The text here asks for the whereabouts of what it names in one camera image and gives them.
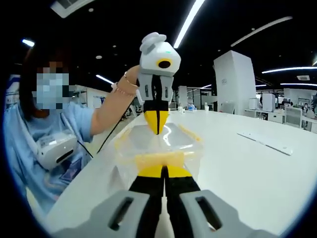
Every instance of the black ceiling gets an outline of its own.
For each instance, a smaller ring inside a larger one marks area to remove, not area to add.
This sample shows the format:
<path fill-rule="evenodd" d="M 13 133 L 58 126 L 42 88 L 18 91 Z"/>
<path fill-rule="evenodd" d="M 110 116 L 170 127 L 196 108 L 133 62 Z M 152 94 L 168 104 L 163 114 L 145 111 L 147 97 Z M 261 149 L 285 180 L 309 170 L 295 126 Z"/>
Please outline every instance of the black ceiling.
<path fill-rule="evenodd" d="M 65 19 L 50 9 L 52 1 L 12 1 L 15 21 L 11 28 L 12 59 L 21 63 L 28 47 L 22 38 L 40 41 L 43 35 L 71 40 L 81 77 L 77 84 L 110 90 L 100 74 L 118 81 L 138 64 L 139 46 L 148 33 L 167 35 L 173 45 L 194 0 L 96 0 Z M 297 75 L 309 75 L 317 83 L 317 70 L 262 71 L 293 66 L 312 66 L 317 57 L 316 10 L 312 0 L 206 0 L 177 49 L 182 57 L 174 85 L 215 86 L 213 60 L 228 50 L 252 59 L 255 76 L 279 88 L 280 83 L 301 82 Z M 230 45 L 269 22 L 293 19 L 265 29 L 240 44 Z"/>

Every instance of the clear plastic bag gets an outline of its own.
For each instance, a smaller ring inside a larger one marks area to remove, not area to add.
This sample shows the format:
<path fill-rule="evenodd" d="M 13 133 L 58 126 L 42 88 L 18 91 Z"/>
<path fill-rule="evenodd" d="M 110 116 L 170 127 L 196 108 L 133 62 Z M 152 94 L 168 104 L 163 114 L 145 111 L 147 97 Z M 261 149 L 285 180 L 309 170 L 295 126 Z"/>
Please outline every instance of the clear plastic bag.
<path fill-rule="evenodd" d="M 167 123 L 160 135 L 148 125 L 127 129 L 114 142 L 116 165 L 126 189 L 139 171 L 155 165 L 173 165 L 188 170 L 197 179 L 203 152 L 201 139 L 174 123 Z"/>

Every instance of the vr headset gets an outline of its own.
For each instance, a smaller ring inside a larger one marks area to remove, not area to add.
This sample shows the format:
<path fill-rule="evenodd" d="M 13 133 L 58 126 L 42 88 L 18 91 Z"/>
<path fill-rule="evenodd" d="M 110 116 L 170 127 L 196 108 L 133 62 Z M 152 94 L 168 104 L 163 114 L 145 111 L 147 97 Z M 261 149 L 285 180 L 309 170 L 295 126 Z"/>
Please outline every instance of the vr headset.
<path fill-rule="evenodd" d="M 43 136 L 36 142 L 29 133 L 19 109 L 17 110 L 17 114 L 22 127 L 22 133 L 37 161 L 44 169 L 52 170 L 74 153 L 77 148 L 77 137 L 63 113 L 61 113 L 60 116 L 68 129 L 52 135 Z"/>

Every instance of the gray gripper handle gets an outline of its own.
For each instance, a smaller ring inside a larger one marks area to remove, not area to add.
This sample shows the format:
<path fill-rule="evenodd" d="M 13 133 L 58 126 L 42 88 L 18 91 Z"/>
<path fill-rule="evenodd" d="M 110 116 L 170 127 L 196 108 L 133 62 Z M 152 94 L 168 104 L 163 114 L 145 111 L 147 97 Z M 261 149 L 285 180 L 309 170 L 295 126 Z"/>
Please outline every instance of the gray gripper handle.
<path fill-rule="evenodd" d="M 263 230 L 253 230 L 239 220 L 238 212 L 209 190 L 180 194 L 195 238 L 276 238 Z M 213 218 L 207 218 L 203 208 Z"/>
<path fill-rule="evenodd" d="M 95 207 L 90 218 L 75 228 L 52 234 L 55 238 L 135 238 L 149 195 L 122 190 Z"/>

